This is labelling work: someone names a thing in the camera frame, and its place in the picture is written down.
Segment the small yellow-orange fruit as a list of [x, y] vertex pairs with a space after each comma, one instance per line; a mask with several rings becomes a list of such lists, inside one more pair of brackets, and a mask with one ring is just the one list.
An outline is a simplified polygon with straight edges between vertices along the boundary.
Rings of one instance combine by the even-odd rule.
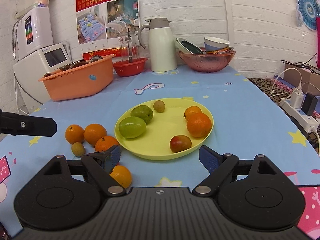
[[116, 165], [110, 176], [125, 189], [129, 188], [132, 183], [131, 172], [123, 165]]

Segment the small brown longan fruit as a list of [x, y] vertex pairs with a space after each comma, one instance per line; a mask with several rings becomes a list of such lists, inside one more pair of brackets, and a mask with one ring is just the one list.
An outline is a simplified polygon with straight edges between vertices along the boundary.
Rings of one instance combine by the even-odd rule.
[[76, 157], [81, 157], [86, 154], [86, 149], [80, 142], [75, 142], [71, 146], [71, 151]]

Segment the left orange on table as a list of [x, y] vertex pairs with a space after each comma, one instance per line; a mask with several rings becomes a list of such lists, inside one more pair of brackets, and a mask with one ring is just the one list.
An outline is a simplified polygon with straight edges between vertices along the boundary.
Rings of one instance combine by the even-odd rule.
[[79, 125], [70, 125], [65, 131], [65, 139], [68, 143], [74, 144], [76, 142], [84, 142], [84, 129]]

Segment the large tangerine on plate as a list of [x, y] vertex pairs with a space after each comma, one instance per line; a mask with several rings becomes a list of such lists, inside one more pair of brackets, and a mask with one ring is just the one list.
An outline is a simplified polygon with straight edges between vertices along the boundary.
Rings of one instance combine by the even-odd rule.
[[187, 130], [195, 138], [206, 137], [212, 130], [212, 121], [204, 113], [193, 114], [187, 121]]

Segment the green fruit front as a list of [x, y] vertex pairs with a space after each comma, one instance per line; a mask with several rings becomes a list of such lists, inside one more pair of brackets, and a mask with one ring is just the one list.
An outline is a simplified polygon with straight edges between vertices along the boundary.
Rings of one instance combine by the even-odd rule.
[[120, 134], [126, 139], [134, 139], [142, 135], [146, 130], [146, 123], [136, 116], [129, 116], [119, 123]]

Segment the green fruit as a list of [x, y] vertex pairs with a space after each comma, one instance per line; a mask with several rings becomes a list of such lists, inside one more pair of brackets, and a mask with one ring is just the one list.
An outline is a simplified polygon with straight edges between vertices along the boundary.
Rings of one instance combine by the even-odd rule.
[[120, 134], [126, 139], [134, 139], [142, 135], [146, 130], [146, 123], [136, 116], [129, 116], [119, 123]]
[[153, 119], [153, 111], [147, 105], [139, 105], [135, 107], [131, 113], [131, 116], [135, 116], [144, 120], [144, 122], [148, 125], [150, 121]]

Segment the yellow plastic plate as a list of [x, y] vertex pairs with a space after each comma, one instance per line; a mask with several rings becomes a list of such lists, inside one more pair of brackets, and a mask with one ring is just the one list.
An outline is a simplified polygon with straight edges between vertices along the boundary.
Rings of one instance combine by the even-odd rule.
[[[161, 98], [165, 103], [163, 113], [153, 113], [153, 119], [146, 126], [146, 131], [136, 139], [126, 139], [119, 131], [121, 120], [130, 116], [132, 109], [127, 110], [116, 122], [114, 135], [123, 148], [132, 154], [148, 160], [171, 160], [188, 155], [198, 149], [209, 137], [195, 138], [187, 130], [184, 111], [190, 106], [198, 106], [214, 124], [214, 118], [209, 109], [202, 104], [185, 98]], [[170, 139], [175, 135], [186, 135], [191, 139], [192, 146], [182, 152], [173, 153], [169, 147]]]

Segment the green fruit back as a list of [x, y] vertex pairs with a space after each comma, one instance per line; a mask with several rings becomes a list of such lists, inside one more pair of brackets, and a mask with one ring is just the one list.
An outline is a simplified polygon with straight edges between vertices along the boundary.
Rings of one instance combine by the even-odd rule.
[[131, 113], [131, 116], [135, 116], [144, 120], [144, 122], [148, 125], [150, 121], [153, 119], [153, 111], [147, 105], [139, 105], [135, 107]]

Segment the small brown fruit on plate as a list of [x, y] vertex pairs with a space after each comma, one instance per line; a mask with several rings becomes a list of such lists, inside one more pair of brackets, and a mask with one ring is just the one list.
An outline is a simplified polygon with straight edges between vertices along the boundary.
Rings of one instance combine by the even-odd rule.
[[156, 100], [153, 103], [153, 109], [158, 113], [163, 113], [165, 110], [165, 103], [162, 100]]

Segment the white power strip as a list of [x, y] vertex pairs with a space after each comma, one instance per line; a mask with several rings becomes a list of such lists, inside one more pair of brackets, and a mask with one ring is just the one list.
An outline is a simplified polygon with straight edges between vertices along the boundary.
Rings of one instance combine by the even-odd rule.
[[316, 132], [319, 123], [310, 115], [306, 115], [300, 109], [293, 108], [289, 99], [281, 99], [280, 107], [290, 116], [293, 117], [307, 133]]

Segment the pink glass bowl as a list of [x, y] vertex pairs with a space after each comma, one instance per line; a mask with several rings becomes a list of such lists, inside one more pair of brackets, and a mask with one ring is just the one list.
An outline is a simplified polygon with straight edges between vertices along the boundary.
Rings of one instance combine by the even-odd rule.
[[185, 54], [178, 52], [181, 60], [191, 69], [197, 72], [219, 72], [229, 65], [236, 51], [231, 50], [223, 54]]

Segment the black power adapter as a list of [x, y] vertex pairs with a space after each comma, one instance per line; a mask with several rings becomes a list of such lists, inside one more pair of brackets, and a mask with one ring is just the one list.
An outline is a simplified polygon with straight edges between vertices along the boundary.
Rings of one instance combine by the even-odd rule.
[[302, 112], [306, 115], [312, 116], [316, 108], [318, 99], [311, 93], [307, 93], [302, 103]]

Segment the white green dish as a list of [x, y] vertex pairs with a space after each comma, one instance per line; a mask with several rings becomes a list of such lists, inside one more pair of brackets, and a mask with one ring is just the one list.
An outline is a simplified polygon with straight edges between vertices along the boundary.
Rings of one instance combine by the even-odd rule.
[[175, 44], [177, 49], [184, 54], [204, 54], [204, 51], [198, 46], [183, 38], [175, 38]]

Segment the white thermos jug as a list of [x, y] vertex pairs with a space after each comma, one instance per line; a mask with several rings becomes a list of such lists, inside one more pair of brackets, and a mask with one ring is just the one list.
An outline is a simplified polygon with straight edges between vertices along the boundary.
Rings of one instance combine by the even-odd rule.
[[145, 28], [149, 30], [148, 49], [151, 61], [151, 70], [153, 72], [167, 72], [177, 68], [175, 39], [170, 21], [167, 18], [152, 18], [146, 20], [148, 24], [138, 29], [138, 40], [145, 49], [146, 45], [142, 39], [142, 31]]

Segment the bedding poster calendar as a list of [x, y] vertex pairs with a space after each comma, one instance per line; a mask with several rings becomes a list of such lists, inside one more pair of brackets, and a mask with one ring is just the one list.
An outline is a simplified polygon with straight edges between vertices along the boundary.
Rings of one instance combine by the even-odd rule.
[[80, 54], [120, 55], [126, 34], [135, 35], [140, 27], [139, 0], [75, 0], [76, 29]]

